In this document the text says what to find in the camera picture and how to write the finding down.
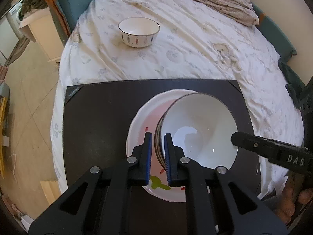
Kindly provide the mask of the person's right hand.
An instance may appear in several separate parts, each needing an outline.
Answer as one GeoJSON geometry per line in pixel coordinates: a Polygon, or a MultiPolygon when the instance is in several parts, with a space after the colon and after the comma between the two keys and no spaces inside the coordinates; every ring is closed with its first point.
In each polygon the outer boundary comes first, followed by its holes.
{"type": "MultiPolygon", "coordinates": [[[[280,202],[278,203],[275,214],[281,219],[284,224],[289,224],[295,212],[295,204],[292,196],[294,194],[294,181],[289,177],[285,183],[285,187],[281,194],[280,202]]],[[[306,205],[312,199],[312,188],[300,192],[298,202],[301,205],[306,205]]]]}

